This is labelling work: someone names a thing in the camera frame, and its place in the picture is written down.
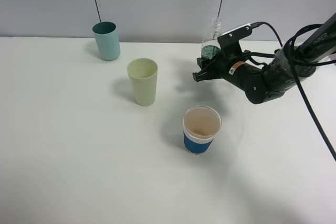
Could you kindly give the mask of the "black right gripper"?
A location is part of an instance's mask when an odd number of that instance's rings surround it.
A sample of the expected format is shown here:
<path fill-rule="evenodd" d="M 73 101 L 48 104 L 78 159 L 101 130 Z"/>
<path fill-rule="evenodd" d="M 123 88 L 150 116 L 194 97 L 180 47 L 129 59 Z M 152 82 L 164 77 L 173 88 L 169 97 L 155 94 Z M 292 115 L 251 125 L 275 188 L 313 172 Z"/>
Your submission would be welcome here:
<path fill-rule="evenodd" d="M 247 63 L 253 55 L 254 52 L 245 50 L 240 56 L 218 52 L 211 59 L 199 57 L 196 61 L 200 71 L 192 73 L 193 79 L 196 82 L 224 79 L 244 92 L 265 93 L 262 69 Z"/>

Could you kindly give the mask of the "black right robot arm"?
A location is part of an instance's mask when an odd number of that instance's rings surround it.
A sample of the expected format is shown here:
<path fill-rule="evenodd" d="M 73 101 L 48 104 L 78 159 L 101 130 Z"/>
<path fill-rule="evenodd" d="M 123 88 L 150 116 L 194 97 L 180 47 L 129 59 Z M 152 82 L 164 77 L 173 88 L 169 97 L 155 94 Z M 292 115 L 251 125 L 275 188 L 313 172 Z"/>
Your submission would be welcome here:
<path fill-rule="evenodd" d="M 335 16 L 323 24 L 300 29 L 296 37 L 314 31 L 300 46 L 295 46 L 292 37 L 274 54 L 243 51 L 239 41 L 262 24 L 246 23 L 221 33 L 215 55 L 197 59 L 200 71 L 193 73 L 193 79 L 196 82 L 224 79 L 243 90 L 251 103 L 261 104 L 283 96 L 296 85 L 296 80 L 312 76 L 324 64 L 322 59 L 335 53 Z"/>

